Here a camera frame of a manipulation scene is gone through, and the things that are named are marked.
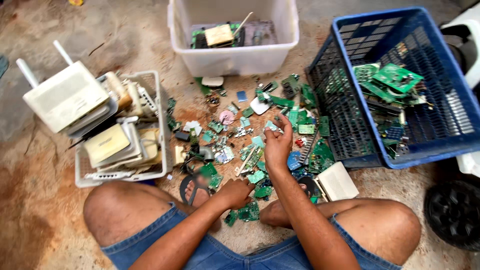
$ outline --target denim shorts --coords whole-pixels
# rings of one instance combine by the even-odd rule
[[[119,270],[126,270],[136,259],[146,251],[158,238],[187,217],[187,214],[170,203],[172,208],[163,214],[139,233],[122,240],[116,244],[103,247],[102,251],[108,256]],[[400,270],[400,266],[388,262],[377,255],[365,250],[343,229],[335,220],[335,215],[330,222],[343,236],[350,246],[358,263],[364,270]],[[249,270],[249,269],[313,269],[308,261],[296,236],[279,243],[260,254],[242,256],[237,254],[210,235],[206,235],[193,255],[188,260],[184,269],[202,270]]]

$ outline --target white router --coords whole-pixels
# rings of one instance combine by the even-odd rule
[[[57,133],[104,104],[110,96],[80,61],[73,63],[58,41],[54,45],[69,67],[41,84],[25,61],[18,59],[17,64],[33,88],[24,95],[25,102]]]
[[[359,191],[342,162],[337,162],[315,178],[330,201],[353,199]]]

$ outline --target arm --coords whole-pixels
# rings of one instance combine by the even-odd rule
[[[276,125],[284,134],[265,129],[265,164],[310,263],[315,269],[360,269],[350,247],[290,174],[287,159],[292,149],[292,125],[285,116],[279,117]]]
[[[248,180],[229,180],[216,194],[170,231],[155,241],[130,270],[181,269],[212,224],[228,209],[240,209],[251,201],[255,188]]]

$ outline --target concrete floor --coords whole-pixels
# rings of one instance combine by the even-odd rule
[[[199,119],[206,124],[209,113],[200,91],[170,47],[167,4],[166,0],[85,0],[82,7],[74,7],[66,0],[6,0],[0,7],[0,53],[11,62],[0,80],[0,269],[113,269],[83,222],[83,201],[90,189],[74,185],[74,152],[67,150],[71,141],[52,134],[22,101],[30,86],[15,60],[25,59],[39,79],[48,78],[66,67],[52,46],[58,39],[73,60],[81,60],[94,75],[111,70],[158,70],[163,86],[178,100],[174,113],[178,120]],[[446,0],[298,0],[300,42],[281,70],[262,75],[262,81],[292,73],[301,74],[305,81],[302,69],[316,55],[334,17],[411,5],[424,5],[436,22],[450,20],[460,11],[455,2]],[[219,108],[234,100],[236,91],[246,90],[252,99],[254,85],[250,76],[227,78],[228,97]],[[272,114],[270,110],[265,117],[252,116],[256,135]],[[170,144],[178,142],[173,139]],[[218,170],[228,179],[231,166],[237,163],[232,161]],[[406,269],[470,269],[470,254],[441,241],[425,226],[422,214],[425,189],[437,181],[459,177],[455,166],[447,161],[397,171],[350,173],[360,197],[395,199],[420,217],[422,240]],[[160,179],[159,186],[178,197],[182,175],[178,171],[172,174],[172,181]],[[260,206],[267,204],[261,201]],[[223,226],[214,236],[242,252],[290,235],[290,230],[259,222],[237,222],[233,228]]]

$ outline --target blue basket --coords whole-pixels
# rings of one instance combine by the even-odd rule
[[[397,46],[405,44],[408,51]],[[425,77],[427,101],[405,109],[409,141],[387,154],[352,67],[404,64]],[[348,168],[402,169],[480,150],[480,109],[428,12],[421,7],[339,17],[305,69],[319,110],[330,118],[329,143]]]

